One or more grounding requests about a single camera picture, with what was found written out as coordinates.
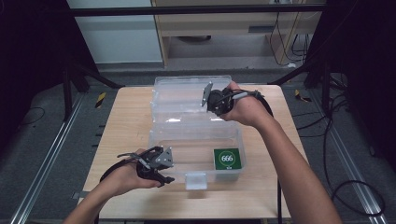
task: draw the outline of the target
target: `floor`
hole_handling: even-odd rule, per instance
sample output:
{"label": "floor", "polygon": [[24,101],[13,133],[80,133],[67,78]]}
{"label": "floor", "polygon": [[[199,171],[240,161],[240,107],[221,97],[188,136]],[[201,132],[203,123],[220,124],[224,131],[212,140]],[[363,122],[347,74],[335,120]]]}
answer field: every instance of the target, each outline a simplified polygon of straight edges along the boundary
{"label": "floor", "polygon": [[[296,43],[295,48],[300,49],[304,41]],[[301,56],[291,55],[292,52],[290,57],[301,58]],[[278,65],[262,35],[212,36],[206,41],[200,38],[175,37],[172,39],[169,64],[166,67],[145,69],[139,66],[133,71],[117,73],[105,71],[103,75],[128,86],[152,85],[155,77],[158,76],[186,75],[231,75],[239,83],[264,84],[286,75],[293,69],[293,66],[300,64],[301,62],[290,64],[290,66]],[[333,75],[347,84],[342,75]],[[321,118],[320,87],[306,90],[302,81],[304,81],[304,74],[282,86],[295,125],[300,128]],[[82,190],[117,94],[116,90],[105,87],[91,78],[89,82],[92,85],[89,92],[84,94],[74,92],[74,100],[80,99],[81,108],[71,128],[67,131],[67,137],[61,143],[60,151],[49,166],[45,181],[33,197],[35,203],[32,204],[33,207],[30,207],[26,223],[60,223],[78,202],[73,199],[73,194]],[[296,97],[296,90],[300,91],[302,98]],[[104,91],[106,99],[99,109],[95,108],[98,95]],[[339,90],[332,90],[332,98],[340,93]],[[46,160],[53,140],[63,127],[63,115],[62,86],[43,91],[33,100],[32,109],[8,146],[10,153],[0,160],[2,183],[0,185],[0,223],[9,223],[9,219],[21,204],[41,164]],[[332,184],[335,186],[353,178],[354,173],[349,171],[345,162],[349,156],[362,177],[378,189],[387,204],[384,216],[368,218],[349,211],[335,201],[343,221],[345,223],[396,223],[395,174],[385,160],[370,155],[369,146],[350,110],[350,105],[334,111],[333,122],[334,129],[329,133],[326,153],[327,168]],[[326,122],[323,120],[312,127],[299,130],[299,135],[312,169],[327,188],[322,160],[322,134],[325,127]],[[359,193],[356,194],[359,190],[365,191],[366,189],[349,186],[340,192],[340,197],[361,210],[363,198],[359,196]]]}

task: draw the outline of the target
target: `person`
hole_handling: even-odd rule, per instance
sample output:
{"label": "person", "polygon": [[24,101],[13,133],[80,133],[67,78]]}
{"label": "person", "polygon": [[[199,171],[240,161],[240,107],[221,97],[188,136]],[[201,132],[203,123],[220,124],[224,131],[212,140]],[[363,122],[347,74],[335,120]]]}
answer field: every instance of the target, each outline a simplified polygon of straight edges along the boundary
{"label": "person", "polygon": [[[229,87],[240,90],[235,82]],[[296,223],[342,223],[327,191],[308,163],[289,140],[280,124],[260,101],[247,96],[235,101],[233,109],[220,116],[252,126],[261,135],[276,168],[291,218]],[[95,217],[114,196],[132,189],[154,188],[160,183],[137,176],[135,164],[129,163],[112,172],[93,189],[64,223],[93,223]]]}

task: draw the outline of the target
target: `wall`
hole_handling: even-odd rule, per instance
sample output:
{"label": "wall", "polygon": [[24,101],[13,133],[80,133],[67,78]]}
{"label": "wall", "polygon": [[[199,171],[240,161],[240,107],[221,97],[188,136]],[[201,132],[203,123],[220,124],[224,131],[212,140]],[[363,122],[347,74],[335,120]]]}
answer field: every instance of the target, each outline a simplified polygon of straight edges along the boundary
{"label": "wall", "polygon": [[[150,7],[149,0],[67,0],[71,8]],[[78,26],[96,63],[161,63],[153,16],[80,17]]]}

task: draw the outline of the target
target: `table top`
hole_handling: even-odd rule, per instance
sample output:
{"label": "table top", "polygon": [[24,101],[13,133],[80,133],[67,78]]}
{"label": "table top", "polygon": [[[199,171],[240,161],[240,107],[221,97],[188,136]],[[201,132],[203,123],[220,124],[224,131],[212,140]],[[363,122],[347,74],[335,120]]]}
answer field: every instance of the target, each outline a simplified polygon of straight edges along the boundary
{"label": "table top", "polygon": [[[120,159],[117,155],[147,148],[151,129],[153,87],[119,90],[94,157],[84,190],[92,190],[100,176]],[[276,120],[305,157],[285,97],[278,86],[241,85],[260,91]],[[207,190],[185,190],[182,183],[157,189],[136,189],[107,202],[101,218],[271,218],[277,216],[276,171],[259,133],[241,125],[247,164],[235,182],[208,183]],[[290,213],[282,199],[282,216]]]}

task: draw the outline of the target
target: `clear plastic box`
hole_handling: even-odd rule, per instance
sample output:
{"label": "clear plastic box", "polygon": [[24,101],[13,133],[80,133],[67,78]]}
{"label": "clear plastic box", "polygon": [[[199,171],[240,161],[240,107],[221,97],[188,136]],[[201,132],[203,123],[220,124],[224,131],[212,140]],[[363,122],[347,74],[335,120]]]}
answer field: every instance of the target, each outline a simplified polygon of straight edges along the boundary
{"label": "clear plastic box", "polygon": [[157,77],[151,101],[153,122],[192,122],[219,120],[201,106],[204,88],[213,82],[212,90],[222,90],[231,82],[230,76]]}
{"label": "clear plastic box", "polygon": [[[238,123],[224,121],[201,106],[209,81],[213,90],[222,90],[231,77],[158,77],[154,85],[148,147],[172,148],[174,167],[161,174],[184,182],[186,189],[207,189],[208,182],[235,181],[246,165]],[[240,166],[219,169],[215,149],[236,151]]]}

